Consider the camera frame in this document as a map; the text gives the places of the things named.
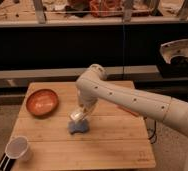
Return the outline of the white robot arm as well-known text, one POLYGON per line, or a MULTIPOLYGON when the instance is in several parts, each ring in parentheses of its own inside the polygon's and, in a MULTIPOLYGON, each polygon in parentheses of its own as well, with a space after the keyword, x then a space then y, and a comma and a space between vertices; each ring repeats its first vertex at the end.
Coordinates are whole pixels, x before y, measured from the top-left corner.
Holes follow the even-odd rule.
MULTIPOLYGON (((99 64, 90 65, 77 79, 76 87, 79 113, 71 115, 74 122, 83 120, 101 98, 161 122, 188 137, 188 102, 109 83, 99 64)), ((183 171, 188 171, 188 151, 183 171)))

